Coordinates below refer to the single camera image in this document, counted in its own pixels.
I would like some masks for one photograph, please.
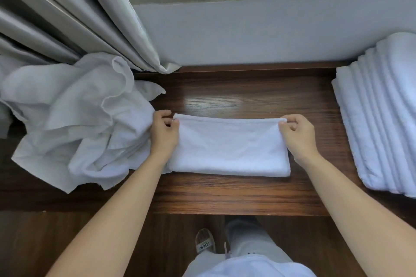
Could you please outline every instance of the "wooden table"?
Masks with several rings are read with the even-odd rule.
[[[272,118],[303,114],[314,125],[321,154],[363,187],[349,149],[331,80],[341,63],[193,67],[171,75],[139,74],[159,83],[166,95],[156,110],[222,118]],[[10,157],[19,138],[0,141],[0,209],[97,210],[117,187],[86,184],[70,194],[44,183]],[[327,216],[305,171],[291,158],[291,176],[268,178],[194,173],[163,175],[150,207],[156,213]],[[414,200],[371,193],[401,217],[414,215]]]

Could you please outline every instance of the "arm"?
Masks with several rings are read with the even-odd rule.
[[[280,131],[368,277],[414,276],[416,230],[368,196],[318,152],[315,129],[287,115]]]
[[[153,114],[149,157],[82,228],[47,277],[124,275],[162,169],[178,143],[179,121],[162,118],[170,114]]]

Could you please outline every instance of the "pile of unfolded towels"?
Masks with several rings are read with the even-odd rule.
[[[67,193],[84,183],[111,188],[142,164],[154,112],[148,101],[161,93],[106,53],[87,54],[74,65],[0,56],[3,135],[10,124],[5,107],[27,130],[12,159]]]
[[[379,41],[332,84],[363,183],[416,198],[416,35]]]

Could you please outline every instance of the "gray pants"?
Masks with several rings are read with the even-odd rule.
[[[238,216],[233,219],[226,217],[226,236],[230,244],[232,258],[247,254],[260,254],[267,256],[275,263],[293,262],[290,257],[273,242],[272,238],[254,217]],[[184,277],[198,276],[225,259],[225,254],[214,254],[205,250],[198,254],[189,264]]]

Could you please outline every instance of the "sandal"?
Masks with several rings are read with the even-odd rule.
[[[195,237],[196,252],[199,254],[204,250],[215,253],[215,242],[212,233],[208,229],[201,229]]]

